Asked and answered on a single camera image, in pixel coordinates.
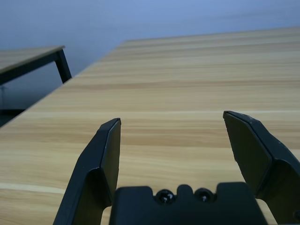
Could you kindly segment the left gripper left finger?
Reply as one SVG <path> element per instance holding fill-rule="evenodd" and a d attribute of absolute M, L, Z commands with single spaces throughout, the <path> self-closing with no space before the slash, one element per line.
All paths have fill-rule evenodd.
<path fill-rule="evenodd" d="M 99 225 L 118 181 L 121 120 L 100 126 L 80 154 L 56 214 L 55 225 Z"/>

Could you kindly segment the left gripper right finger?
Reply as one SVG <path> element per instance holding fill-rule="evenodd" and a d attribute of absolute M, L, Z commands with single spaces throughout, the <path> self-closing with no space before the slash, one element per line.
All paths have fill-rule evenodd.
<path fill-rule="evenodd" d="M 255 118 L 225 111 L 234 159 L 253 195 L 279 224 L 300 222 L 300 162 Z"/>

